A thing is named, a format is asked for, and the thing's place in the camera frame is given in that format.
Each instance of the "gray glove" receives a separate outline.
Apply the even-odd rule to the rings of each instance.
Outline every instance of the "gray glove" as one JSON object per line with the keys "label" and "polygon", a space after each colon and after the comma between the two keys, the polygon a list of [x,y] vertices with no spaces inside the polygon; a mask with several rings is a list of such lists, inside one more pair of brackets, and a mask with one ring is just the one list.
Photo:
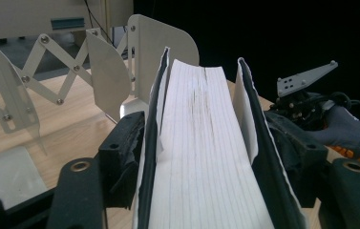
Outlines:
{"label": "gray glove", "polygon": [[360,120],[334,105],[326,112],[326,122],[326,129],[307,133],[342,156],[360,161]]}

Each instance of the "black background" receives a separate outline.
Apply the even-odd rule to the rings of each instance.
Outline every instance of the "black background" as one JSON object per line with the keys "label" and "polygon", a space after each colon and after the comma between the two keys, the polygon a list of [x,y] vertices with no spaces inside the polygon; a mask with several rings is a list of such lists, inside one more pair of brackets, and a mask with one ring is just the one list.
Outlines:
{"label": "black background", "polygon": [[[188,32],[200,65],[222,66],[234,81],[237,59],[250,67],[258,93],[274,101],[277,78],[339,66],[307,88],[360,100],[360,2],[135,0],[135,13]],[[360,119],[360,105],[352,107]]]}

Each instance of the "table surface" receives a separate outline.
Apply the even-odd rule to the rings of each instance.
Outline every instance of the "table surface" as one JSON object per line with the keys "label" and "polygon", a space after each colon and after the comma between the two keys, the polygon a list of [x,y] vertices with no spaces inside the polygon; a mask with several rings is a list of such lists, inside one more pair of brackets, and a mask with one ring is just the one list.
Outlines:
{"label": "table surface", "polygon": [[[41,81],[50,89],[57,89],[65,75]],[[230,92],[234,84],[228,82]],[[4,134],[0,126],[0,152],[14,146],[23,145],[31,155],[40,176],[46,186],[56,186],[63,165],[81,157],[94,157],[99,145],[114,129],[116,124],[109,119],[94,103],[93,88],[80,77],[77,77],[65,102],[57,106],[28,89],[40,120],[40,138],[46,148],[44,152],[40,143],[30,135],[19,131],[10,135]],[[263,110],[267,110],[270,101],[260,98]],[[317,218],[320,201],[314,208],[304,209],[309,219],[309,228],[321,228]],[[133,211],[108,208],[109,228],[132,228]]]}

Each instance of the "rivet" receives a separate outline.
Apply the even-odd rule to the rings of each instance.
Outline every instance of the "rivet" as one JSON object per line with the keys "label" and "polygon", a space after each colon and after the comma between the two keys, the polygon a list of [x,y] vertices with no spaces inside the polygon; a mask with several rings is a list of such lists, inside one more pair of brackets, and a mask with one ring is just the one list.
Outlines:
{"label": "rivet", "polygon": [[57,105],[63,105],[64,100],[61,99],[61,98],[59,98],[59,99],[57,99],[57,101],[55,101],[55,103],[56,103]]}
{"label": "rivet", "polygon": [[49,37],[46,36],[46,35],[43,35],[42,37],[40,37],[40,41],[41,41],[43,44],[48,44],[48,43],[49,43]]}
{"label": "rivet", "polygon": [[29,83],[29,81],[31,81],[31,78],[27,75],[22,76],[21,79],[22,79],[22,82],[24,82],[24,83]]}
{"label": "rivet", "polygon": [[11,120],[12,120],[12,116],[11,116],[10,114],[5,114],[5,115],[3,116],[3,120],[4,120],[4,121],[11,121]]}

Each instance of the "book pages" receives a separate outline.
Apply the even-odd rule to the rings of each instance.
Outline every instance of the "book pages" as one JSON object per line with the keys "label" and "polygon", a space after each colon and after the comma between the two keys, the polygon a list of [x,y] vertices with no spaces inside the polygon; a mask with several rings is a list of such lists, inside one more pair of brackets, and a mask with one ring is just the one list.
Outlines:
{"label": "book pages", "polygon": [[174,60],[159,140],[149,228],[273,228],[221,67]]}
{"label": "book pages", "polygon": [[157,155],[162,151],[159,135],[169,78],[169,53],[170,48],[166,47],[164,55],[160,60],[159,72],[150,92],[148,113],[145,114],[146,126],[139,160],[133,228],[147,228],[148,225],[156,169],[155,164]]}
{"label": "book pages", "polygon": [[[235,112],[237,114],[240,128],[242,129],[244,142],[247,147],[247,151],[249,150],[248,152],[249,152],[250,161],[252,164],[254,158],[258,154],[258,147],[257,147],[258,144],[257,144],[257,136],[254,134],[256,132],[256,129],[254,128],[254,119],[253,119],[253,115],[252,115],[251,107],[250,107],[250,98],[244,88],[243,71],[242,71],[240,62],[243,62],[245,64],[245,61],[243,58],[238,59],[238,72],[237,72],[237,77],[236,77],[235,96],[234,96],[234,100],[233,100],[233,106],[234,106]],[[245,66],[246,66],[246,72],[245,72],[246,77],[248,79],[251,79],[251,81],[252,81],[251,70],[249,69],[249,67],[246,64],[245,64]],[[254,94],[257,95],[257,97],[258,97],[258,93],[254,87],[253,81],[252,81],[252,88],[253,88]],[[294,203],[296,204],[297,208],[300,209],[300,212],[299,212],[300,215],[297,214],[296,218],[304,223],[305,228],[308,228],[307,217],[306,217],[305,213],[302,211],[299,200],[296,198],[296,196],[293,192],[293,189],[289,183],[289,179],[287,178],[284,164],[281,161],[281,158],[279,156],[277,148],[275,147],[275,145],[276,145],[275,141],[273,139],[271,132],[269,131],[268,124],[266,121],[265,121],[265,128],[267,129],[267,131],[269,133],[269,136],[272,141],[272,145],[274,146],[274,150],[276,152],[276,157],[278,158],[279,165],[282,168],[281,172],[285,178],[284,181],[286,183],[286,187],[289,189],[289,193],[292,196],[292,198],[294,199]]]}

